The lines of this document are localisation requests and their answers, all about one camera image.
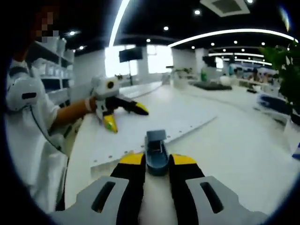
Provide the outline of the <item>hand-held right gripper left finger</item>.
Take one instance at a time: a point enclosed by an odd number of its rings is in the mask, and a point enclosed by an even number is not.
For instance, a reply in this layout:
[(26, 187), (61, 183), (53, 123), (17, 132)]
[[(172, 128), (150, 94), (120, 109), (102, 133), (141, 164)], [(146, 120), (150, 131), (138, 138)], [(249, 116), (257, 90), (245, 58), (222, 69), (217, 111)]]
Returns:
[(123, 157), (110, 176), (102, 176), (77, 194), (76, 202), (50, 217), (57, 225), (137, 225), (144, 195), (143, 153)]

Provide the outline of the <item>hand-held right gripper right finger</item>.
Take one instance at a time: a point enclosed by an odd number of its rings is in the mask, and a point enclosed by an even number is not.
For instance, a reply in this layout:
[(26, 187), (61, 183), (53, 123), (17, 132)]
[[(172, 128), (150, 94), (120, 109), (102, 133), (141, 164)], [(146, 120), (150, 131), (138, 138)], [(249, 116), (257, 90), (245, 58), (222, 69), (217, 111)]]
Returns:
[(234, 191), (205, 176), (191, 157), (171, 154), (169, 178), (179, 225), (262, 225), (268, 218), (242, 206)]

